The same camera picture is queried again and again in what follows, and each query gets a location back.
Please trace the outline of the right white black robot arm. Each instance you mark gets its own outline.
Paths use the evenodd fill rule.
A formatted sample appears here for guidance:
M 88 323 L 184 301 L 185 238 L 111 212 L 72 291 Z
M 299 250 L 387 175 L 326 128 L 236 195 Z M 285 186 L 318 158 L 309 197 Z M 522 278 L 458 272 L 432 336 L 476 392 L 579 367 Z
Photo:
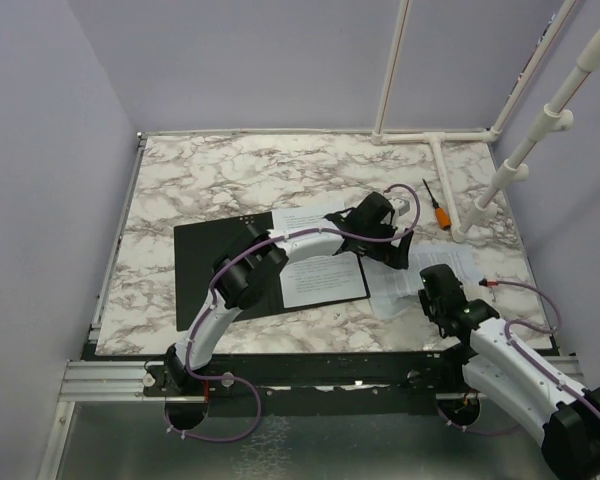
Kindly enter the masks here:
M 442 337 L 458 343 L 439 367 L 449 390 L 472 388 L 509 414 L 538 443 L 559 479 L 600 475 L 600 387 L 572 379 L 529 347 L 482 299 L 466 297 L 451 267 L 421 270 L 418 298 Z

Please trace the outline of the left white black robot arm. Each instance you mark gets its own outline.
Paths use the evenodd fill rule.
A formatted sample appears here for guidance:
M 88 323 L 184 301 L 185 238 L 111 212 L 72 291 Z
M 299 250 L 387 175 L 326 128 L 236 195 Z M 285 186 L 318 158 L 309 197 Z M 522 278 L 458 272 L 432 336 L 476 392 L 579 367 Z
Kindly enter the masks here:
M 183 337 L 168 347 L 166 382 L 186 395 L 199 383 L 225 380 L 224 374 L 202 372 L 216 345 L 231 323 L 258 305 L 291 265 L 352 253 L 393 269 L 407 269 L 421 215 L 419 201 L 415 207 L 415 218 L 404 230 L 397 227 L 400 209 L 378 192 L 370 193 L 355 207 L 329 212 L 305 228 L 244 227 L 211 264 L 199 311 L 191 317 Z

